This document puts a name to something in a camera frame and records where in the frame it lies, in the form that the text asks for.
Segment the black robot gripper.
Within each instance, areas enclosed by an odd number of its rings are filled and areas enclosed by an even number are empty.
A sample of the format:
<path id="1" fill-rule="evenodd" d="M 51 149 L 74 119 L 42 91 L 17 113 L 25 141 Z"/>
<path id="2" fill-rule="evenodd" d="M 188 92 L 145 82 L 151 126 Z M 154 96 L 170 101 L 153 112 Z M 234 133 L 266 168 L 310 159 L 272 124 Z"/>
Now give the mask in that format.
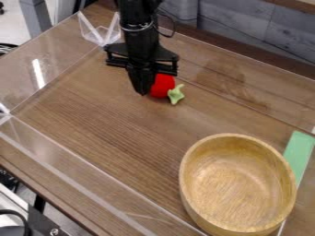
<path id="1" fill-rule="evenodd" d="M 129 53 L 126 42 L 107 44 L 103 49 L 107 52 L 106 63 L 115 67 L 127 67 L 134 90 L 142 96 L 150 93 L 157 73 L 174 77 L 178 75 L 181 57 L 162 45 L 158 45 L 151 53 L 142 49 Z"/>

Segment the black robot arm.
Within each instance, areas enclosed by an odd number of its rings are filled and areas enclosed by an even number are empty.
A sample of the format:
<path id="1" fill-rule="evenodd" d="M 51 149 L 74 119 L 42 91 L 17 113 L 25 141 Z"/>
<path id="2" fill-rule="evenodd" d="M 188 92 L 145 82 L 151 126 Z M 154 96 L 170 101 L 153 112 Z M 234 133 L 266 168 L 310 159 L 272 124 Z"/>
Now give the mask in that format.
<path id="1" fill-rule="evenodd" d="M 117 0 L 125 42 L 107 44 L 106 63 L 127 70 L 134 90 L 150 93 L 158 74 L 178 75 L 181 57 L 161 44 L 158 8 L 165 0 Z"/>

